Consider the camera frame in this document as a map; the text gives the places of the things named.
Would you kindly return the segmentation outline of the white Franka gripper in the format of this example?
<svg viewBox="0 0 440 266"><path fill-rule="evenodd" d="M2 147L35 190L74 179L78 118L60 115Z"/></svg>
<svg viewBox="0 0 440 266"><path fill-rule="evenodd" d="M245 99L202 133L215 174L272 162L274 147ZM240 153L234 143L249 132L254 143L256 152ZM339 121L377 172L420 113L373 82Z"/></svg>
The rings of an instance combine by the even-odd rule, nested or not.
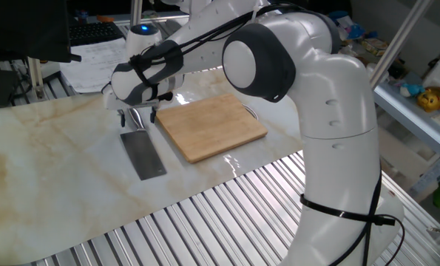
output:
<svg viewBox="0 0 440 266"><path fill-rule="evenodd" d="M121 101L112 90L111 85L107 85L103 89L103 102L104 107L109 110L120 110L121 116L121 127L125 127L126 125L126 117L124 111L122 109L131 109L131 108L143 108L143 107L152 107L150 114L150 122L154 123L157 115L157 108L159 106L160 101L158 99L154 99L151 101L143 101L142 103L138 103L135 105L129 105Z"/></svg>

